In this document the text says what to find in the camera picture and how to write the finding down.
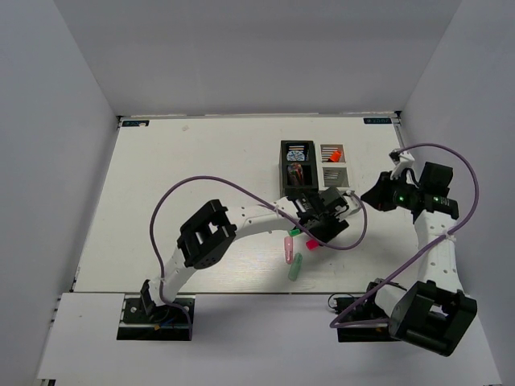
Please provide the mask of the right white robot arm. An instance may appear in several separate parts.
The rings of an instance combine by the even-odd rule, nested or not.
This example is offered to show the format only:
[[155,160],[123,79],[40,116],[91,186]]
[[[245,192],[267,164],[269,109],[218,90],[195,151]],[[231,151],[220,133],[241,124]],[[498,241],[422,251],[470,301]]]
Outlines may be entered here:
[[409,183],[405,171],[383,171],[361,197],[378,211],[408,210],[420,248],[436,242],[420,257],[417,279],[409,289],[370,284],[378,291],[364,299],[365,314],[375,321],[387,316],[393,339],[445,357],[454,352],[477,314],[477,302],[465,295],[457,273],[450,230],[459,209],[447,196],[452,178],[451,167],[432,162],[425,164],[417,183]]

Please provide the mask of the orange cap black highlighter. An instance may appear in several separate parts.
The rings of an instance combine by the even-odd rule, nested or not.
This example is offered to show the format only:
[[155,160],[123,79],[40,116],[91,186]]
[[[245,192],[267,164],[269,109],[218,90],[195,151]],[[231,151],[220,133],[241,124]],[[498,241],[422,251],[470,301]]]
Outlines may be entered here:
[[342,158],[342,152],[339,151],[339,150],[335,150],[329,157],[328,157],[328,160],[327,162],[331,162],[331,163],[338,163],[340,162],[341,158]]

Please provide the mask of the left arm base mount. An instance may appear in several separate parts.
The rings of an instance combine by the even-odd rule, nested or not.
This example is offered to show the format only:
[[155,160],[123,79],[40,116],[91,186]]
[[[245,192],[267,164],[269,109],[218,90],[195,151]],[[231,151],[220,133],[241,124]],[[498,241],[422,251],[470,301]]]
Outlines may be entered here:
[[117,341],[191,341],[195,299],[179,297],[174,303],[183,310],[165,305],[147,315],[140,297],[125,296],[117,327]]

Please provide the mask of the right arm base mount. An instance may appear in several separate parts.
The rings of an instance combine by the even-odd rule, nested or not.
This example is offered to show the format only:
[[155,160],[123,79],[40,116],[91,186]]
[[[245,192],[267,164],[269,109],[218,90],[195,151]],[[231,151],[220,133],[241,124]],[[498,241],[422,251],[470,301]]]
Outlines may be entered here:
[[[351,294],[331,294],[328,298],[328,309],[340,314],[350,306],[356,297]],[[339,328],[337,339],[339,343],[394,343],[396,339],[389,335],[388,323],[367,324],[367,320],[385,319],[386,313],[371,301],[367,300],[351,311],[342,323],[352,322],[351,326]]]

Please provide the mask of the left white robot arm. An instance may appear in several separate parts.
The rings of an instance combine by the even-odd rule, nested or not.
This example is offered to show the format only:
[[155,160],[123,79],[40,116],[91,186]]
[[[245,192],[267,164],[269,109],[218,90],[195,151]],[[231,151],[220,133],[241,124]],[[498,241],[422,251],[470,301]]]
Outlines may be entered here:
[[360,209],[356,199],[334,187],[255,206],[226,207],[220,200],[212,199],[180,227],[176,248],[168,261],[161,257],[155,240],[159,211],[155,209],[149,236],[160,272],[142,285],[142,311],[151,320],[163,320],[169,314],[171,302],[192,275],[217,264],[236,240],[296,228],[328,243],[348,228],[347,218]]

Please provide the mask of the pink-capped crayon tube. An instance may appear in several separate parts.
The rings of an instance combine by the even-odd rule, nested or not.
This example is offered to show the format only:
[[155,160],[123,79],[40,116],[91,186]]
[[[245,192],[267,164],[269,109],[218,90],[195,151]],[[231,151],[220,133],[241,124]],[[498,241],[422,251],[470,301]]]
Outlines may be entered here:
[[303,166],[299,162],[289,163],[286,167],[288,183],[291,186],[303,186],[305,178],[303,173]]

